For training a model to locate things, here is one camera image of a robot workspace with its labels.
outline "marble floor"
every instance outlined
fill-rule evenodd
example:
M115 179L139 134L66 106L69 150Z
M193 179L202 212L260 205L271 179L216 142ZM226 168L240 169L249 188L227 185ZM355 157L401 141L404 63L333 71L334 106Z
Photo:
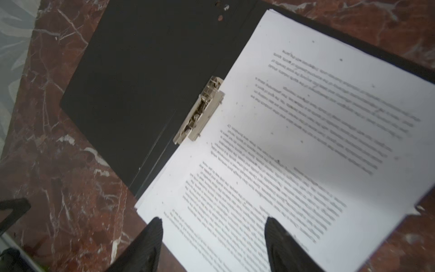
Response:
M0 1L0 156L40 0Z

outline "metal binder clip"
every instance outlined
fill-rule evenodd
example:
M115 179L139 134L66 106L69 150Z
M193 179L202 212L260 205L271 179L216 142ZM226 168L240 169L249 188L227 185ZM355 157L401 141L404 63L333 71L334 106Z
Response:
M186 136L192 141L196 140L224 98L224 93L219 91L223 82L220 77L210 78L175 135L175 144L181 144Z

